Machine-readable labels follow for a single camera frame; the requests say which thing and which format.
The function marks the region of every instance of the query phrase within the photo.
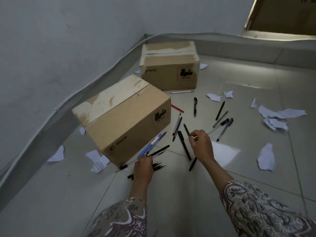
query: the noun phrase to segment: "blue pen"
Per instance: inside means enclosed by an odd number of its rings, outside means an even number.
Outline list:
[[[139,155],[137,158],[141,157],[142,155],[144,155],[153,145],[155,145],[156,141],[159,140],[160,136],[162,134],[160,133]]]

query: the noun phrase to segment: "person's right hand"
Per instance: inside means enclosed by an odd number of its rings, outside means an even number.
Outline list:
[[[189,140],[195,157],[202,164],[205,164],[208,160],[215,160],[211,139],[204,130],[191,132]]]

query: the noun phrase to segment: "person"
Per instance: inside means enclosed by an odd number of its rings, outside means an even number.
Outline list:
[[[195,130],[190,135],[194,154],[215,183],[239,236],[316,236],[316,222],[231,177],[214,159],[205,131]],[[102,211],[94,219],[88,237],[147,236],[147,187],[154,173],[151,165],[151,156],[138,159],[129,198]]]

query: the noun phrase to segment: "patterned sleeve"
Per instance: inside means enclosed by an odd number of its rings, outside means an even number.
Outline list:
[[[129,198],[103,210],[93,221],[87,237],[147,235],[147,205]]]
[[[316,222],[249,183],[228,182],[221,201],[239,236],[316,236]]]

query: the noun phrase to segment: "person's left hand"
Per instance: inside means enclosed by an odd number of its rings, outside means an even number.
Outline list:
[[[135,162],[134,166],[134,182],[148,186],[154,174],[154,169],[151,166],[153,163],[152,156],[142,155]]]

